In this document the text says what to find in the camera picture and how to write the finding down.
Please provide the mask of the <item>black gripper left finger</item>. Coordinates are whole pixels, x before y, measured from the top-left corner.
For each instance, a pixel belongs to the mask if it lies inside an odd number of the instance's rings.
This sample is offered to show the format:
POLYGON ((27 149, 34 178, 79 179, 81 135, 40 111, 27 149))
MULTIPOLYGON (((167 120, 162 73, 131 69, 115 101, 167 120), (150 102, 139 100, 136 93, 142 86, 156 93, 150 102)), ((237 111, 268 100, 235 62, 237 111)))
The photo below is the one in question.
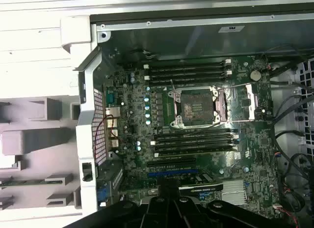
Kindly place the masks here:
POLYGON ((68 228, 165 228, 170 204, 177 198, 174 179, 159 179, 158 194, 141 205, 123 200, 102 208, 66 227, 68 228))

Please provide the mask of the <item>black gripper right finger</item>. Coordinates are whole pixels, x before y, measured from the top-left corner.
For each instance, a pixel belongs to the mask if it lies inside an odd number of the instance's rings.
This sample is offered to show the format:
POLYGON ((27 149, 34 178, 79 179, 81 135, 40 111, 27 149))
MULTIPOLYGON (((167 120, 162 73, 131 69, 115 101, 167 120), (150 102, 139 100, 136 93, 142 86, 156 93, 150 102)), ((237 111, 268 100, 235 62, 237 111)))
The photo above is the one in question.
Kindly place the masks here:
POLYGON ((178 180, 177 198, 172 201, 188 228, 290 228, 290 224, 272 220, 224 200, 213 200, 203 207, 194 197, 200 192, 223 190, 223 183, 182 185, 178 180))

